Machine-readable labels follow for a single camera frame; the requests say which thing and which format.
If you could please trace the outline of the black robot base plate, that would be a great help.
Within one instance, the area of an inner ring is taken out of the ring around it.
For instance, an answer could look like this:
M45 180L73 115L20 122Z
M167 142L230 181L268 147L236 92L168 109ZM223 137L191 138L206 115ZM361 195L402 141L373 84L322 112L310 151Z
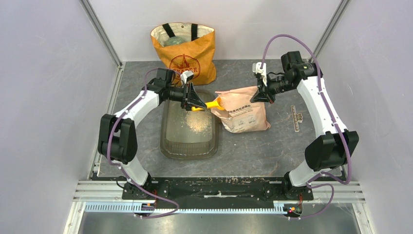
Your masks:
M312 201L311 189L284 177L150 177L141 191L126 182L123 200L153 201L158 209L271 208L275 201Z

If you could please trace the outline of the torn bag top strip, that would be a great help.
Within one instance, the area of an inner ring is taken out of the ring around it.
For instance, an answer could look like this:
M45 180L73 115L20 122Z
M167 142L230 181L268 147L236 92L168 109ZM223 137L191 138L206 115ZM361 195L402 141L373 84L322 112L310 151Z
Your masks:
M299 132L300 131L300 123L302 123L302 121L303 121L302 114L297 113L295 105L291 105L290 109L291 109L291 113L292 113L294 131Z

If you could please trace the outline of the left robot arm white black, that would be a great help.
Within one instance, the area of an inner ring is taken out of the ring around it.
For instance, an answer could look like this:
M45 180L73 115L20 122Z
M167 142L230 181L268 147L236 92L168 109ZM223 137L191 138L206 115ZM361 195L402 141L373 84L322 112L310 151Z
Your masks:
M137 158L137 133L139 123L153 109L166 100L180 103L190 111L193 107L206 108L191 82L192 71L177 72L157 68L156 76L145 84L138 96L115 114L104 114L100 120L97 151L105 156L124 174L127 182L134 185L134 193L141 199L152 195L153 186L146 182L149 173Z

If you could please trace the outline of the pink litter bag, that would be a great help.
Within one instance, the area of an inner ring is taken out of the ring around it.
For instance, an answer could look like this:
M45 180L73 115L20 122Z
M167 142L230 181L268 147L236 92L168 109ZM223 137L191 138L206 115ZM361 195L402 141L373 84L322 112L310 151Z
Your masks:
M250 86L229 91L216 91L224 109L212 108L211 112L231 133L265 131L271 127L266 119L265 105L263 102L252 103L250 101L257 90L256 86Z

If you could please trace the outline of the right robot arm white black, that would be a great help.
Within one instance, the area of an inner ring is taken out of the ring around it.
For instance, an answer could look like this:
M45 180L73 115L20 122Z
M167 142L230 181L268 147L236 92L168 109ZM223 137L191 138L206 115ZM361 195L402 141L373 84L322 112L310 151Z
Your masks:
M299 51L292 51L282 55L282 68L283 72L272 78L265 62L253 64L258 90L251 102L274 103L277 94L297 90L307 106L316 138L305 148L304 161L284 175L280 191L286 199L297 199L310 193L308 185L318 177L350 165L359 136L339 118L316 63L305 62Z

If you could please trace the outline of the grey translucent litter box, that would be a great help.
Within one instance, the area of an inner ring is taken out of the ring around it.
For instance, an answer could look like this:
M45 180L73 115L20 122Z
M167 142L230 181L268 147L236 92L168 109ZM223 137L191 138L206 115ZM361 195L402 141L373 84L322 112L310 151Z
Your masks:
M180 103L167 100L163 109L160 151L169 158L183 160L205 159L218 151L220 121L211 113L211 128L208 132L193 133L182 124L182 115L187 112Z

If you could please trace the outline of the orange plastic scoop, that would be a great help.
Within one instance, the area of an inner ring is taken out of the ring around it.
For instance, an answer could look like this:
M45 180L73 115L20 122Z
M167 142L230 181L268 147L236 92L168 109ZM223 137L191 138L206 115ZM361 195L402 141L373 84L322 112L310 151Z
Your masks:
M214 101L206 102L206 108L201 107L192 107L191 111L204 111L206 109L217 108L218 110L225 110L222 106L222 100L220 97L217 97Z

